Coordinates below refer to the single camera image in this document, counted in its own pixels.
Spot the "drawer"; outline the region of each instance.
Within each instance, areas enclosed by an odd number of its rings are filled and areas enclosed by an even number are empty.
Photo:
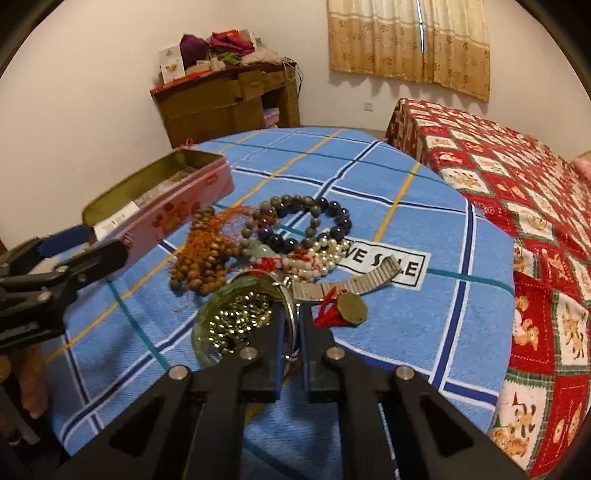
[[[230,80],[230,88],[232,89],[232,94],[235,101],[238,101],[239,99],[242,100],[244,98],[244,92],[242,91],[242,84],[240,83],[240,80]]]
[[[263,88],[266,92],[281,88],[285,85],[285,73],[267,72],[263,74]]]
[[[238,80],[242,86],[242,98],[245,101],[253,100],[265,93],[262,86],[262,72],[260,70],[241,73],[238,75]]]
[[[233,133],[232,108],[216,108],[164,121],[170,144],[178,147],[188,138],[193,143],[200,143],[230,135]]]
[[[164,120],[171,120],[233,105],[235,101],[230,80],[220,79],[181,90],[159,103],[158,109]]]
[[[230,110],[232,111],[233,133],[265,128],[261,97],[249,100],[248,102],[239,102],[235,106],[230,107]]]

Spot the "red patterned bedspread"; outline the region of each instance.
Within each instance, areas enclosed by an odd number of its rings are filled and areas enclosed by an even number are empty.
[[[589,188],[534,138],[429,102],[400,100],[387,138],[515,238],[513,347],[491,438],[542,478],[589,409]]]

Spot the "fabric pile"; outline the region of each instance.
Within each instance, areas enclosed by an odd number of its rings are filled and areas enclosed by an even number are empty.
[[[208,40],[185,34],[180,42],[181,55],[185,70],[194,68],[196,64],[207,63],[217,59],[222,65],[250,65],[252,63],[272,63],[281,65],[281,56],[267,48],[256,48],[250,40],[244,38],[244,31],[230,30],[223,33],[212,33]],[[216,70],[207,64],[207,70]]]
[[[212,59],[218,59],[224,66],[240,65],[243,56],[255,51],[253,43],[240,38],[237,30],[212,33],[208,40],[185,34],[181,39],[180,47],[186,70],[200,61]]]

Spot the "purple yarn ball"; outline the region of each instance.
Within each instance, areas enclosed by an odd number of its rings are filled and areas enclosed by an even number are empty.
[[[207,42],[195,35],[183,35],[180,47],[185,68],[195,65],[198,60],[205,60],[207,56]]]

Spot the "person's hand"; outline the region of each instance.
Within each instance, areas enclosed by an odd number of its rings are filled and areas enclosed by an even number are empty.
[[[11,372],[16,374],[21,387],[22,407],[31,418],[38,419],[47,409],[47,387],[43,378],[45,362],[41,346],[27,347],[10,357],[0,355],[0,381],[8,378]]]
[[[16,371],[21,387],[21,404],[31,418],[38,419],[47,410],[47,387],[45,385],[45,360],[41,345],[26,349],[25,359]]]

